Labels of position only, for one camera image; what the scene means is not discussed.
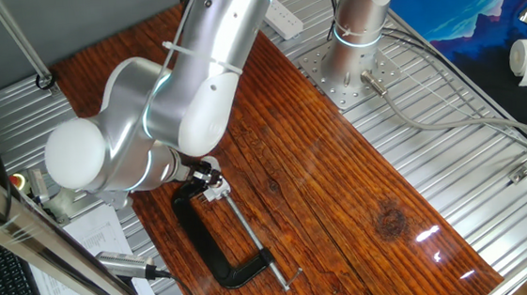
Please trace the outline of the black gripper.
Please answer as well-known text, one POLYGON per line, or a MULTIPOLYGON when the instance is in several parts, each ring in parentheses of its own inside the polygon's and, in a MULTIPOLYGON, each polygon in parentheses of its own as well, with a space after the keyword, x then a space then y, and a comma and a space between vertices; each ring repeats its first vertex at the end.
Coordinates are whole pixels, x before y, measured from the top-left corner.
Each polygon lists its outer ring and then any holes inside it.
POLYGON ((203 191, 219 189, 224 181, 219 162, 215 159, 181 162, 178 180, 187 182, 192 179, 196 179, 203 191))

